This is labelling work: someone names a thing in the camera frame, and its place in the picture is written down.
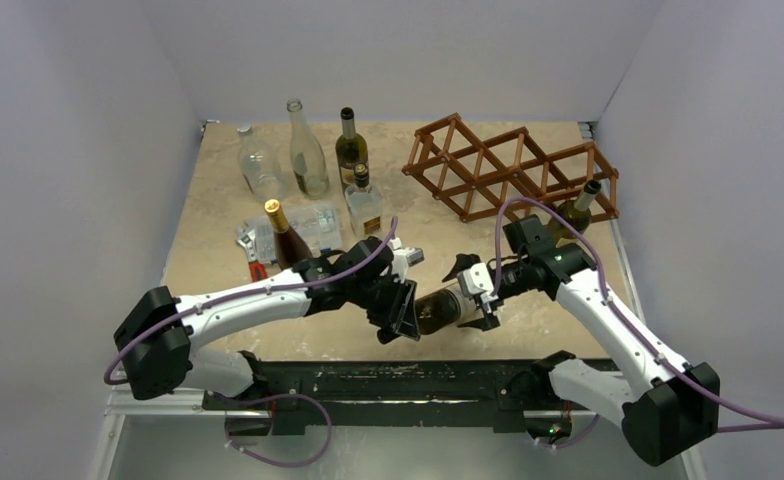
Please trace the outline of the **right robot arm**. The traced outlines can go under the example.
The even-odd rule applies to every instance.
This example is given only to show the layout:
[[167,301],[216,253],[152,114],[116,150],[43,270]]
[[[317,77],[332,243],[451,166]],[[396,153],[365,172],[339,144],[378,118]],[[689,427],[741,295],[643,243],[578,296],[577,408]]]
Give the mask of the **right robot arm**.
[[651,466],[718,432],[719,406],[701,393],[720,391],[712,367],[693,365],[661,342],[601,280],[602,267],[576,244],[557,245],[537,216],[511,222],[503,232],[514,261],[488,266],[475,254],[460,254],[447,276],[483,313],[470,327],[497,327],[505,300],[541,291],[581,322],[621,373],[614,377],[567,352],[553,354],[529,381],[537,404],[566,400],[586,407],[618,426]]

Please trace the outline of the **red wine bottle gold cap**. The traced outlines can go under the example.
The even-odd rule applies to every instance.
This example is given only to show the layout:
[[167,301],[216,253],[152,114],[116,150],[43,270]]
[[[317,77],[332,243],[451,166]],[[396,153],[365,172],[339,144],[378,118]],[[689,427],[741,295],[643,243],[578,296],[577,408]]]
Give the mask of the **red wine bottle gold cap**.
[[279,200],[269,199],[264,210],[273,230],[275,257],[282,270],[288,270],[300,261],[312,257],[312,251],[291,226]]

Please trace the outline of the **dark bottle silver cap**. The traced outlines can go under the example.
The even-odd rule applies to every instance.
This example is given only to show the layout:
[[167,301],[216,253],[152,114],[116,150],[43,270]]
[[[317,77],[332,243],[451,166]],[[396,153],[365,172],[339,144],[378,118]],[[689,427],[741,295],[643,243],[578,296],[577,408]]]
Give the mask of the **dark bottle silver cap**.
[[351,107],[344,107],[340,111],[342,134],[336,141],[335,153],[342,191],[355,183],[355,166],[368,161],[367,143],[356,131],[354,116]]

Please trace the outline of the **clear bottle black cap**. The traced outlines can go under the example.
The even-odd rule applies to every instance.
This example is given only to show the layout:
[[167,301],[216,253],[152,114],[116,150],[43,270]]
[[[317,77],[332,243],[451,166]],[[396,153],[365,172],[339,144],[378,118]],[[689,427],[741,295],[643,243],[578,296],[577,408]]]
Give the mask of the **clear bottle black cap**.
[[357,240],[370,236],[379,237],[383,230],[383,204],[380,192],[370,183],[370,173],[365,162],[353,169],[354,183],[344,192],[352,232]]

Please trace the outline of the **green bottle silver neck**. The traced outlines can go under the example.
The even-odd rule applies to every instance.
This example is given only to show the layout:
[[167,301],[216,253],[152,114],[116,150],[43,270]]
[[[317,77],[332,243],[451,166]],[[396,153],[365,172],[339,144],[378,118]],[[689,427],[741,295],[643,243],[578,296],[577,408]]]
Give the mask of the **green bottle silver neck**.
[[572,240],[575,235],[561,223],[558,218],[565,220],[575,231],[584,233],[592,223],[591,204],[596,199],[602,188],[598,180],[589,180],[575,199],[569,199],[560,204],[546,225],[546,230],[555,242]]

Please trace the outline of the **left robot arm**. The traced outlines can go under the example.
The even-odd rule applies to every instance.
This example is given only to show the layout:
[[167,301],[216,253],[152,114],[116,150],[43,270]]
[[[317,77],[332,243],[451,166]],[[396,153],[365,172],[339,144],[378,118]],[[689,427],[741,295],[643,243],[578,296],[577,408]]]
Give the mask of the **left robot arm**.
[[379,341],[417,340],[416,283],[406,275],[423,259],[421,249],[405,247],[397,238],[371,237],[337,258],[311,257],[243,287],[185,296],[174,296],[165,286],[152,288],[113,335],[123,381],[140,401],[190,388],[255,408],[266,395],[259,360],[250,352],[217,351],[213,342],[346,304],[365,311]]

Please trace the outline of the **clear glass bottle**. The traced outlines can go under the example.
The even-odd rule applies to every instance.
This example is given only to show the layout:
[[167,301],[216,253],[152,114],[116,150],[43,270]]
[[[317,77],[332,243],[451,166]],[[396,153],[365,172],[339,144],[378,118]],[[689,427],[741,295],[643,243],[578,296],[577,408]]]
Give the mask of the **clear glass bottle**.
[[237,134],[237,163],[251,193],[261,202],[282,200],[287,195],[287,184],[276,151],[251,124],[241,125]]
[[297,98],[287,101],[291,126],[290,162],[300,192],[310,199],[320,199],[329,190],[329,177],[321,144],[312,132]]

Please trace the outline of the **dark bottle black cap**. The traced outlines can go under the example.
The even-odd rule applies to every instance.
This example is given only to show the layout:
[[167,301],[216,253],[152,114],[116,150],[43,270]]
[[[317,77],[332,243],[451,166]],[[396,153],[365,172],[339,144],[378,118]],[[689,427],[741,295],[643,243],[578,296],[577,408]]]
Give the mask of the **dark bottle black cap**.
[[415,301],[416,321],[421,335],[473,319],[477,305],[458,284],[438,289]]

